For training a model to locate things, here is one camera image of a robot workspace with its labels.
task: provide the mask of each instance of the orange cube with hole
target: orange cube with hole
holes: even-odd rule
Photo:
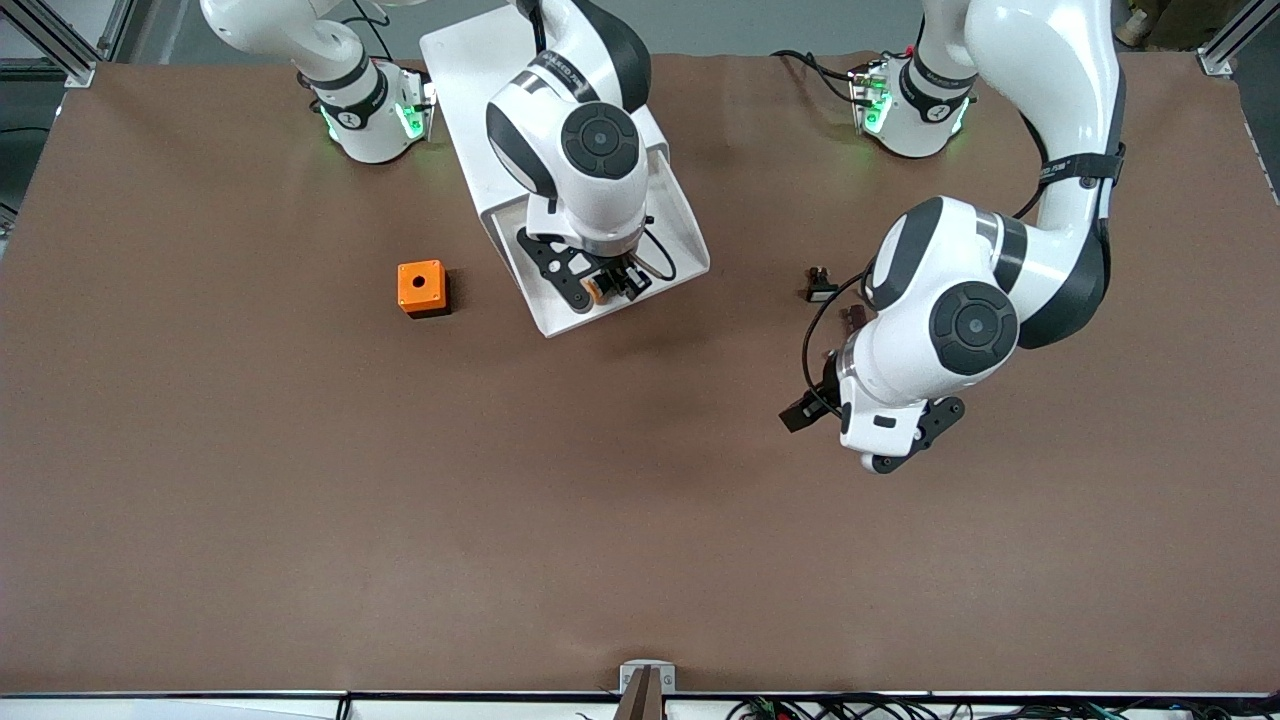
[[[439,260],[404,263],[399,266],[396,288],[401,310],[415,320],[453,311],[449,305],[449,275]]]

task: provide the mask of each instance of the floor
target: floor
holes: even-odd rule
[[[861,49],[902,47],[915,38],[920,6],[901,0],[598,0],[625,17],[654,53],[692,55],[763,55],[781,47],[841,54]],[[431,0],[392,8],[383,38],[397,58],[416,58],[417,38],[433,29],[503,0]],[[1116,0],[1116,15],[1125,3]],[[352,0],[329,17],[356,15]],[[370,47],[376,38],[367,26],[352,26]],[[205,24],[197,0],[154,0],[145,18],[132,61],[174,64],[270,63],[271,58],[242,54],[220,42]],[[1260,154],[1280,172],[1280,23],[1272,23],[1238,60],[1245,113]],[[0,128],[49,127],[61,97],[55,82],[0,82]],[[44,133],[0,135],[0,202],[18,208],[35,172]]]

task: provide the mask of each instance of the metal bracket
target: metal bracket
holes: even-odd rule
[[[1231,77],[1231,58],[1277,15],[1280,15],[1280,0],[1245,0],[1240,12],[1196,51],[1204,74]]]
[[[93,76],[97,74],[97,61],[88,64],[88,72],[81,76],[67,76],[63,87],[67,90],[84,90],[93,85]]]
[[[1201,69],[1204,70],[1204,74],[1207,74],[1208,77],[1230,78],[1234,74],[1230,60],[1222,60],[1221,63],[1213,64],[1208,59],[1208,55],[1204,53],[1203,47],[1196,49],[1196,59],[1199,60]]]
[[[45,0],[0,0],[0,17],[67,73],[67,87],[88,87],[102,55]]]
[[[627,685],[635,674],[645,667],[653,667],[658,673],[658,687],[662,694],[676,692],[676,666],[666,660],[628,660],[618,667],[618,692],[626,693]]]

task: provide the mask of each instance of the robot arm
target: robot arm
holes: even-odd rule
[[[832,359],[841,443],[863,452],[868,469],[922,448],[932,402],[989,377],[1015,346],[1069,337],[1102,301],[1124,113],[1108,13],[1105,0],[925,3],[922,45],[896,77],[919,95],[925,83],[931,92],[972,85],[977,70],[1043,138],[1044,195],[1038,225],[934,197],[890,229],[865,297],[878,315]],[[879,118],[882,129],[892,127],[893,141],[910,143],[913,132],[928,140],[916,147],[941,147],[951,132],[941,110],[929,124],[929,106],[960,108],[937,95],[890,101],[901,117]]]
[[[338,3],[200,0],[200,9],[232,47],[288,58],[315,91],[330,137],[357,161],[385,163],[425,137],[434,90],[419,73],[370,60],[355,31],[321,19]]]
[[[584,283],[596,302],[611,291],[634,300],[652,284],[631,255],[648,223],[646,143],[631,113],[649,100],[649,51],[589,0],[511,3],[547,38],[485,113],[494,154],[532,193],[521,242],[585,252],[605,268]]]

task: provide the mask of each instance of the white plastic stand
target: white plastic stand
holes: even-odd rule
[[[520,286],[538,329],[553,337],[634,305],[623,297],[612,297],[605,305],[575,313],[516,242],[516,233],[525,225],[529,191],[498,161],[489,146],[484,118],[489,99],[534,58],[529,22],[506,5],[422,36],[421,49],[476,213]],[[710,269],[710,256],[685,192],[671,172],[662,129],[648,106],[632,113],[631,118],[649,155],[648,213],[655,220],[650,231],[671,252],[677,270],[672,282],[654,278],[653,287],[635,301],[643,302],[705,273]],[[667,272],[666,260],[648,240],[641,240],[639,254],[658,270]]]

